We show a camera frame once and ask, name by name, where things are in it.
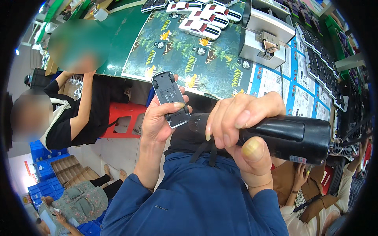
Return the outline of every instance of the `electric screwdriver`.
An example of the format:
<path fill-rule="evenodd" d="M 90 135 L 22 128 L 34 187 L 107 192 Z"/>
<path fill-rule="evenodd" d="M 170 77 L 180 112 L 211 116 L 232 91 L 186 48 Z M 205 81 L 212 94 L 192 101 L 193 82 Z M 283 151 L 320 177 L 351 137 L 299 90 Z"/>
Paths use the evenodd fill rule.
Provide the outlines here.
<path fill-rule="evenodd" d="M 192 114 L 189 129 L 205 136 L 208 117 L 209 113 Z M 240 129 L 237 145 L 253 136 L 265 140 L 271 156 L 311 165 L 322 165 L 333 147 L 328 121 L 300 116 L 264 118 L 253 127 Z"/>

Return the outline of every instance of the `cardboard tray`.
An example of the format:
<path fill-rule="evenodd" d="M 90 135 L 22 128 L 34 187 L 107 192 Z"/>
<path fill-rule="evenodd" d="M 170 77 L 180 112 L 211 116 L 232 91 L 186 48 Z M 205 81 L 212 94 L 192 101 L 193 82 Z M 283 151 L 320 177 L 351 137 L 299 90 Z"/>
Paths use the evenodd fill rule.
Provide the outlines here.
<path fill-rule="evenodd" d="M 62 185 L 75 177 L 83 169 L 83 166 L 81 166 L 74 155 L 52 162 L 51 167 Z"/>
<path fill-rule="evenodd" d="M 94 172 L 90 167 L 85 167 L 82 169 L 77 175 L 75 175 L 72 179 L 70 179 L 65 185 L 65 189 L 69 189 L 72 186 L 79 184 L 80 182 L 86 181 L 86 180 L 93 180 L 100 178 L 96 172 Z"/>

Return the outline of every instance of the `toy car wheel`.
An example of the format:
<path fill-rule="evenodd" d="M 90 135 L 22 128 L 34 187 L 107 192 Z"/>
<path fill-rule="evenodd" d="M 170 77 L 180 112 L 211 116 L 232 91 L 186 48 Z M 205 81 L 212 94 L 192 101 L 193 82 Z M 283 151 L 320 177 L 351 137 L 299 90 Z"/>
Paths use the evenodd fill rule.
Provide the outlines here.
<path fill-rule="evenodd" d="M 165 118 L 166 118 L 166 120 L 167 120 L 168 122 L 170 122 L 170 115 L 169 115 L 169 114 L 166 114 L 166 115 L 165 115 Z"/>
<path fill-rule="evenodd" d="M 159 88 L 158 82 L 156 80 L 152 81 L 152 85 L 153 85 L 154 89 L 158 89 Z"/>
<path fill-rule="evenodd" d="M 170 78 L 170 81 L 172 83 L 174 83 L 176 80 L 175 80 L 175 76 L 173 74 L 169 74 L 169 78 Z"/>
<path fill-rule="evenodd" d="M 184 111 L 185 111 L 186 114 L 189 114 L 189 108 L 188 108 L 187 105 L 184 106 Z"/>

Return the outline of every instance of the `fingernail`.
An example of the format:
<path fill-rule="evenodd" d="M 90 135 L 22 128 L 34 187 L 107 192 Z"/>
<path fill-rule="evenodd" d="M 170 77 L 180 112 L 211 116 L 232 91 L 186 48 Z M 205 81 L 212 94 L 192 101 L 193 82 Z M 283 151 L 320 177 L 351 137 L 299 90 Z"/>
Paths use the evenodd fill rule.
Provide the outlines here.
<path fill-rule="evenodd" d="M 175 108 L 183 108 L 185 106 L 185 104 L 182 102 L 174 102 L 173 105 Z"/>
<path fill-rule="evenodd" d="M 215 137 L 214 138 L 214 141 L 215 141 L 215 146 L 219 149 L 222 149 L 223 148 L 223 142 L 222 140 L 220 140 L 220 138 L 218 137 Z"/>
<path fill-rule="evenodd" d="M 251 117 L 251 112 L 244 110 L 235 121 L 235 128 L 241 129 L 246 125 L 247 121 Z"/>
<path fill-rule="evenodd" d="M 256 162 L 262 158 L 264 146 L 256 139 L 252 139 L 242 146 L 242 153 L 249 161 Z"/>
<path fill-rule="evenodd" d="M 206 136 L 206 140 L 209 141 L 210 140 L 210 135 L 211 134 L 211 125 L 207 125 L 206 127 L 206 131 L 205 131 L 205 136 Z"/>
<path fill-rule="evenodd" d="M 231 147 L 231 139 L 227 134 L 223 135 L 223 141 L 225 142 L 226 147 Z"/>

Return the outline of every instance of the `gray floral jacket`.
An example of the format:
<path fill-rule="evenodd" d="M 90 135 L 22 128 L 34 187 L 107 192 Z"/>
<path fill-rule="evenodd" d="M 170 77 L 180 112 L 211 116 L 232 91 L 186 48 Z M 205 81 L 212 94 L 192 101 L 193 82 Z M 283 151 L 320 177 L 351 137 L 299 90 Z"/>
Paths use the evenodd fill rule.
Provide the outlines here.
<path fill-rule="evenodd" d="M 60 199 L 52 202 L 51 206 L 59 209 L 66 219 L 74 218 L 84 224 L 97 219 L 106 210 L 108 197 L 101 187 L 84 181 L 65 190 Z M 55 235 L 63 230 L 60 226 L 57 225 Z"/>

